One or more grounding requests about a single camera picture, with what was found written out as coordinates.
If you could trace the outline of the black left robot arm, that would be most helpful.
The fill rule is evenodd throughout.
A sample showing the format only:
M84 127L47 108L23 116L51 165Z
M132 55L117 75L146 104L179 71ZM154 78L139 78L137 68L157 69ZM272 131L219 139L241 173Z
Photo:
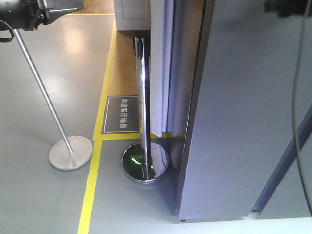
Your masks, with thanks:
M48 25L58 18L84 8L82 0L2 0L0 2L0 30L8 31L11 42L14 29L34 31L40 24Z

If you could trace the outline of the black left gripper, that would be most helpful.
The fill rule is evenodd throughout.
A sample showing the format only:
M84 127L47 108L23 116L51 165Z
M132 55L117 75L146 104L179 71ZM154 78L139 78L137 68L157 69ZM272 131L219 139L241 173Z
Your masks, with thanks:
M29 31L37 30L41 24L51 24L61 16L83 8L83 0L32 0L29 5Z

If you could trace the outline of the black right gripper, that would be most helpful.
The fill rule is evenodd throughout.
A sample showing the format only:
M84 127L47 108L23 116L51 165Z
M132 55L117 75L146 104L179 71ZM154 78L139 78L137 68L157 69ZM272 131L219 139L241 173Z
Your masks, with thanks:
M304 16L308 0L266 0L264 11L277 12L280 17Z

